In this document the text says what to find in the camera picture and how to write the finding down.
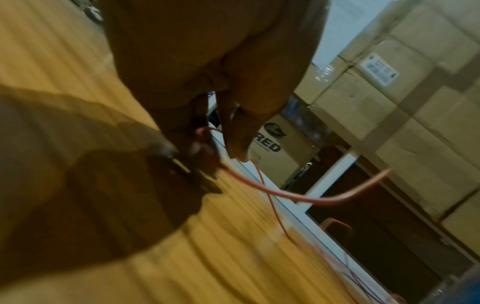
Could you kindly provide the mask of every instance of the person's hand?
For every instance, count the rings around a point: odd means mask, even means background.
[[[103,0],[120,78],[162,133],[205,173],[218,158],[207,125],[210,91],[231,158],[249,160],[259,128],[287,104],[319,44],[326,0]]]

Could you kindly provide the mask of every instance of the barcode label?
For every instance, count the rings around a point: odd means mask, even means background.
[[[371,54],[365,59],[361,67],[369,73],[382,86],[386,87],[400,76],[400,73],[392,68],[377,54]]]

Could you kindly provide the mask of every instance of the skin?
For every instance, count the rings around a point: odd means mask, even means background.
[[[120,79],[162,133],[204,172],[218,157],[192,149],[216,92],[228,154],[249,160],[258,129],[281,112],[319,44],[328,0],[101,0]]]

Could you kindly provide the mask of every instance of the wooden surface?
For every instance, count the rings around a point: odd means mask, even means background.
[[[102,31],[0,1],[0,303],[348,303],[254,191],[161,157]]]

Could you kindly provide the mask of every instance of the cable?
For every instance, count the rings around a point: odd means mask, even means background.
[[[205,138],[205,132],[208,131],[208,130],[211,130],[211,131],[217,131],[217,132],[220,132],[220,130],[218,129],[215,129],[215,128],[199,128],[196,130],[196,135],[197,135],[197,139],[200,143],[203,143],[205,142],[204,141],[204,138]],[[357,196],[360,196],[362,195],[363,193],[365,193],[366,191],[370,190],[371,188],[377,186],[378,184],[380,184],[383,180],[385,180],[387,178],[387,176],[389,175],[390,173],[390,170],[385,170],[385,171],[382,171],[380,172],[379,174],[377,174],[376,176],[374,176],[373,178],[369,179],[368,181],[364,182],[363,184],[360,184],[359,186],[343,193],[343,194],[340,194],[340,195],[337,195],[337,196],[334,196],[334,197],[328,197],[328,198],[311,198],[311,197],[306,197],[306,196],[303,196],[303,195],[299,195],[299,194],[295,194],[295,193],[291,193],[291,192],[287,192],[287,191],[282,191],[282,190],[275,190],[275,189],[270,189],[268,188],[266,185],[265,185],[265,180],[263,178],[263,175],[262,175],[262,172],[260,171],[259,167],[257,166],[257,164],[255,163],[255,161],[251,160],[253,165],[255,166],[255,169],[258,173],[258,176],[260,177],[260,181],[261,181],[261,184],[260,183],[257,183],[255,181],[252,181],[246,177],[244,177],[243,175],[239,174],[238,172],[230,169],[229,167],[227,167],[226,165],[222,164],[221,162],[219,162],[218,160],[214,159],[213,157],[211,158],[211,161],[214,165],[217,166],[218,169],[221,169],[223,170],[225,173],[227,173],[228,175],[230,175],[231,177],[233,177],[234,179],[240,181],[241,183],[251,187],[251,188],[254,188],[256,190],[259,190],[259,191],[262,191],[264,193],[267,194],[268,196],[268,200],[270,202],[270,206],[273,210],[273,213],[275,215],[275,218],[277,219],[285,237],[293,244],[295,245],[296,247],[300,248],[300,249],[313,249],[314,251],[316,252],[319,252],[326,260],[328,260],[330,263],[332,264],[336,264],[337,266],[340,266],[340,267],[345,267],[348,272],[351,274],[352,277],[350,277],[350,275],[348,275],[347,273],[344,273],[344,272],[341,272],[340,271],[340,274],[343,274],[345,275],[348,279],[350,279],[356,286],[358,286],[362,292],[366,295],[366,297],[369,299],[370,303],[373,304],[372,302],[372,299],[375,300],[377,303],[379,304],[385,304],[385,302],[383,302],[381,299],[379,299],[379,297],[374,294],[373,290],[371,290],[358,276],[357,274],[355,274],[348,266],[348,257],[347,257],[347,253],[345,252],[345,262],[346,263],[343,263],[341,260],[339,260],[338,258],[338,261],[332,259],[329,255],[325,254],[325,252],[319,248],[319,247],[314,247],[314,246],[302,246],[300,245],[297,241],[295,241],[291,236],[290,234],[288,233],[287,229],[285,228],[282,220],[280,219],[280,215],[279,213],[277,212],[277,208],[275,207],[275,204],[272,200],[272,195],[274,196],[277,196],[277,197],[282,197],[282,198],[287,198],[287,199],[290,199],[294,202],[306,202],[306,203],[311,203],[312,205],[315,205],[315,206],[337,206],[337,205],[341,205],[341,204],[344,204],[348,201],[350,201],[351,199],[357,197]],[[335,220],[335,219],[327,219],[325,220],[324,222],[322,222],[320,224],[320,227],[323,229],[323,230],[326,230],[328,228],[328,226],[330,226],[331,224],[339,224],[339,225],[342,225],[344,227],[347,227],[349,229],[349,234],[347,235],[347,238],[346,238],[346,242],[348,242],[348,240],[350,239],[350,237],[353,235],[353,229],[352,227],[348,226],[347,224],[345,223],[342,223],[338,220]],[[359,302],[350,294],[350,292],[348,291],[347,287],[345,286],[344,282],[342,281],[342,279],[339,277],[339,275],[337,274],[337,272],[332,268],[332,266],[330,264],[328,264],[328,267],[330,269],[330,271],[333,273],[333,275],[339,280],[340,284],[345,288],[347,294],[349,295],[349,297],[357,304],[359,304]],[[400,296],[396,295],[396,294],[392,294],[390,295],[391,296],[391,299],[395,299],[395,300],[403,300]]]

